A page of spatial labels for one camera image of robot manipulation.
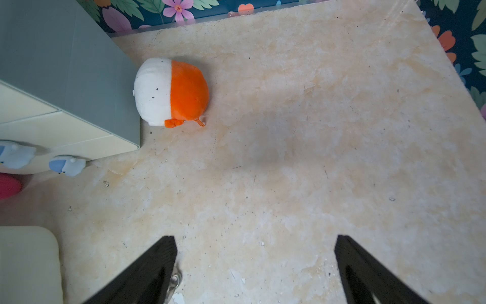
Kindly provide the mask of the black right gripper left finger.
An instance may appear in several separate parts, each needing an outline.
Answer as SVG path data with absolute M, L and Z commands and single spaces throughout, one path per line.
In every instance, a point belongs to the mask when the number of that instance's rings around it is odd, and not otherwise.
M 163 236 L 137 260 L 86 303 L 168 303 L 177 286 L 173 283 L 177 245 L 173 236 Z

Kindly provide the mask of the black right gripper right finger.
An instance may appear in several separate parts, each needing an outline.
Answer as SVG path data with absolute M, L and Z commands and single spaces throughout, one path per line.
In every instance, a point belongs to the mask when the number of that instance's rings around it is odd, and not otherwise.
M 426 303 L 352 237 L 339 235 L 334 248 L 348 303 Z

